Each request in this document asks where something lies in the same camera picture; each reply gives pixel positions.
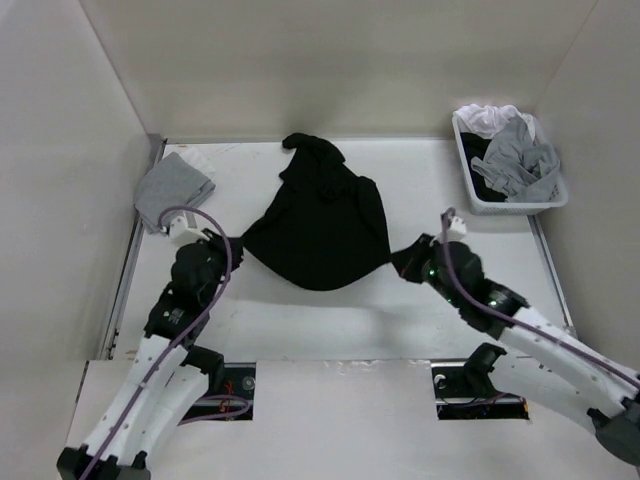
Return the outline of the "black tank top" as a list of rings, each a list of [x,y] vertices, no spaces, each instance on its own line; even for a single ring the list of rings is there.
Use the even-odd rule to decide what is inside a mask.
[[[348,286],[385,264],[409,282],[421,280],[417,247],[392,251],[376,183],[353,173],[331,142],[287,136],[293,151],[264,215],[243,234],[243,246],[264,266],[311,291]]]

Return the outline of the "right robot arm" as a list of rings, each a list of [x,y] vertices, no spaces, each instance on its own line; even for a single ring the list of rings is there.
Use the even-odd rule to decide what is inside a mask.
[[[391,256],[399,276],[426,283],[474,330],[490,337],[468,358],[473,394],[518,395],[573,421],[617,459],[639,464],[639,373],[587,347],[524,297],[486,277],[461,242],[421,235]]]

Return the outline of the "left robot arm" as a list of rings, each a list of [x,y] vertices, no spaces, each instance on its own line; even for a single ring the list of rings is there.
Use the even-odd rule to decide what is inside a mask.
[[[81,445],[61,452],[61,478],[150,478],[161,446],[188,410],[200,397],[221,393],[224,358],[196,340],[242,261],[241,239],[211,231],[178,249],[123,384]]]

